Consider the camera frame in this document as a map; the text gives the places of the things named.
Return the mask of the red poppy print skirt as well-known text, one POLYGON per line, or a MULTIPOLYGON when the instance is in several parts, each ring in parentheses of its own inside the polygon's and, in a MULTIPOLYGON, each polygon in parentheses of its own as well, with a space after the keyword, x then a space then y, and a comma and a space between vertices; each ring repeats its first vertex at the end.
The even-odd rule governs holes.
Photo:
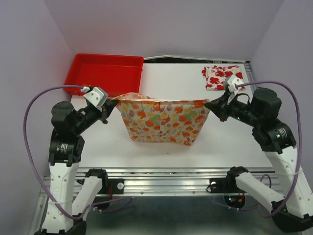
POLYGON ((233 66, 205 66, 202 76, 206 80, 205 88, 207 91, 223 91, 223 82, 231 75, 235 75, 243 80, 243 73, 238 65, 233 66))

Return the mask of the orange floral print skirt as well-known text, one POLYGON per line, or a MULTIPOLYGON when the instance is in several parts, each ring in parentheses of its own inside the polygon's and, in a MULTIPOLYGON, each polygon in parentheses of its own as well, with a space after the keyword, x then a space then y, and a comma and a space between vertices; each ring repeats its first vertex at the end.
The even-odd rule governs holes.
POLYGON ((162 100, 127 93, 114 98, 133 141, 174 142, 191 146, 197 139, 210 110, 209 99, 162 100))

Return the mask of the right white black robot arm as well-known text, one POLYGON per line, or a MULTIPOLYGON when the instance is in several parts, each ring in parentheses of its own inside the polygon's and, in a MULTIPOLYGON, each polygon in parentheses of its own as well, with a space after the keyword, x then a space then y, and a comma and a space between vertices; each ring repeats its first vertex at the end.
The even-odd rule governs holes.
POLYGON ((283 193, 264 185, 243 166, 232 167, 224 178, 211 178, 207 191, 244 191, 266 208, 281 231, 302 232, 313 226, 313 192, 298 163, 300 143, 291 129, 277 118, 281 104, 276 92, 258 88, 248 103, 240 102, 237 96, 226 91, 205 107, 220 121, 232 117, 252 127, 252 136, 272 164, 283 193))

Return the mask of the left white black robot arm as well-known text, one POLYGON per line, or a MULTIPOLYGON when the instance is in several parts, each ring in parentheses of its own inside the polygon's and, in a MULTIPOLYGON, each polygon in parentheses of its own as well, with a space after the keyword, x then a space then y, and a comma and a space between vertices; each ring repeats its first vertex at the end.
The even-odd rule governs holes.
POLYGON ((49 170, 51 194, 45 220, 38 235, 84 235, 87 230, 86 217, 98 193, 109 187, 104 169, 87 172, 83 187, 76 197, 74 183, 80 165, 85 140, 82 133, 100 120, 107 118, 118 104, 108 99, 100 108, 87 102, 85 108, 75 110, 69 101, 53 106, 51 123, 53 131, 49 147, 49 170))

